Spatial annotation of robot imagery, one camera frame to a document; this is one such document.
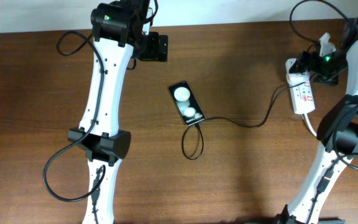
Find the black flip smartphone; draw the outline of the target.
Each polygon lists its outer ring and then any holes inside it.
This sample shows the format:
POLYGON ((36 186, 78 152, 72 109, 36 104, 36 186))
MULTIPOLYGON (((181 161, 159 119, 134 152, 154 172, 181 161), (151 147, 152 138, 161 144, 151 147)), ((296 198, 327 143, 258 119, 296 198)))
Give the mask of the black flip smartphone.
POLYGON ((205 119, 189 84, 182 81, 168 87, 175 106, 186 126, 191 126, 205 119))

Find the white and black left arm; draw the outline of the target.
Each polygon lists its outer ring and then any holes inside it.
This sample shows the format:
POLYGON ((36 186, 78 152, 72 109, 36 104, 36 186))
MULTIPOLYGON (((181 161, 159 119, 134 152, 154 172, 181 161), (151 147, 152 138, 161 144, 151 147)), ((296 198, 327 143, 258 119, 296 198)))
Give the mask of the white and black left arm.
POLYGON ((167 60, 167 36, 149 31, 156 12, 149 1, 113 1, 91 13, 95 51, 88 102, 68 133, 88 160, 91 196, 83 223, 114 223, 117 172, 131 143, 131 133, 119 129, 124 75, 130 61, 167 60))

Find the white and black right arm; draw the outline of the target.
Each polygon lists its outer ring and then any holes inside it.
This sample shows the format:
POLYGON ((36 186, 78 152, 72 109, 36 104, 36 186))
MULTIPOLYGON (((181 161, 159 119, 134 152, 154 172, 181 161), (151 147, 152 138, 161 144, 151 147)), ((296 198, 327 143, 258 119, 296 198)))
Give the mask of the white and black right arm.
POLYGON ((275 223, 317 223, 338 177, 358 156, 358 19, 347 23, 339 50, 303 52, 287 60, 286 69, 289 75, 314 72, 325 80, 348 70, 345 96, 319 124, 318 151, 301 190, 275 218, 275 223))

